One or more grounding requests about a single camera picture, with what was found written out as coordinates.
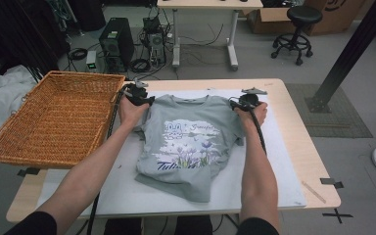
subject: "graphic print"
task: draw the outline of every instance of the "graphic print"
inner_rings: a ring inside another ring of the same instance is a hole
[[[203,120],[177,119],[164,122],[164,145],[159,153],[158,170],[196,168],[210,165],[221,154],[216,149],[220,131]]]

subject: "computer tower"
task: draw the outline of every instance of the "computer tower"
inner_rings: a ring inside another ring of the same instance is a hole
[[[164,36],[160,33],[148,34],[150,60],[153,64],[165,64]]]
[[[127,71],[134,53],[133,38],[127,18],[111,18],[99,38],[107,70]]]

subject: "table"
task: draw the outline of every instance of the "table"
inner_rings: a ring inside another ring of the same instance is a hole
[[[230,37],[227,38],[227,49],[230,57],[231,68],[236,71],[238,69],[238,61],[236,51],[234,49],[234,36],[236,33],[237,19],[239,10],[256,10],[261,8],[260,0],[249,0],[242,2],[240,0],[159,0],[159,8],[172,9],[173,12],[173,61],[175,68],[179,67],[180,55],[180,39],[178,37],[178,9],[229,9],[233,10],[232,25]]]
[[[335,208],[341,204],[333,185],[324,185],[320,178],[329,178],[295,105],[280,79],[220,79],[220,80],[172,80],[147,81],[149,90],[195,90],[195,89],[242,89],[255,87],[266,90],[269,95],[277,124],[300,179],[307,205],[304,209]],[[20,221],[33,212],[38,201],[46,170],[38,175],[27,175],[11,204],[7,219]]]

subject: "stool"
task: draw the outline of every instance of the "stool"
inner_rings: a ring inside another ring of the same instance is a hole
[[[302,51],[307,49],[307,57],[311,57],[313,55],[309,40],[301,35],[302,28],[304,26],[320,22],[322,20],[322,13],[307,6],[297,6],[291,7],[287,12],[287,16],[292,21],[292,24],[296,27],[295,33],[285,33],[276,37],[273,42],[273,48],[277,48],[277,50],[271,53],[271,58],[276,58],[280,49],[282,48],[286,48],[289,51],[298,51],[299,56],[296,60],[296,65],[300,66],[303,63],[301,59]]]

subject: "electronic equipment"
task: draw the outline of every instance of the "electronic equipment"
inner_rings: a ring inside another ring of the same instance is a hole
[[[148,34],[148,40],[151,63],[157,65],[166,63],[164,35],[161,32]]]
[[[258,137],[260,139],[260,144],[262,148],[264,149],[264,152],[267,153],[265,149],[264,138],[261,132],[258,118],[256,117],[255,112],[253,111],[255,107],[260,105],[258,94],[266,94],[266,92],[255,89],[254,87],[252,89],[242,90],[242,92],[246,94],[240,96],[240,98],[238,98],[238,102],[235,102],[232,100],[232,98],[230,98],[229,102],[230,102],[231,109],[234,110],[235,108],[239,108],[240,110],[244,112],[250,113],[250,115],[253,118],[253,123],[255,124],[256,129],[258,130]]]
[[[134,53],[133,39],[127,18],[111,18],[99,37],[107,71],[127,71]]]
[[[143,19],[143,30],[146,33],[157,33],[160,31],[161,23],[158,16],[154,18],[144,18]]]
[[[141,106],[143,104],[152,106],[155,101],[155,96],[147,98],[148,92],[146,92],[145,87],[147,87],[148,84],[138,81],[137,79],[134,82],[135,83],[123,85],[120,93],[126,95],[127,99],[135,106]]]
[[[87,60],[86,60],[86,69],[88,72],[102,72],[99,60],[97,58],[97,52],[96,51],[88,51],[87,52]]]
[[[143,19],[144,37],[142,44],[148,48],[150,64],[158,66],[166,63],[164,30],[158,16]]]

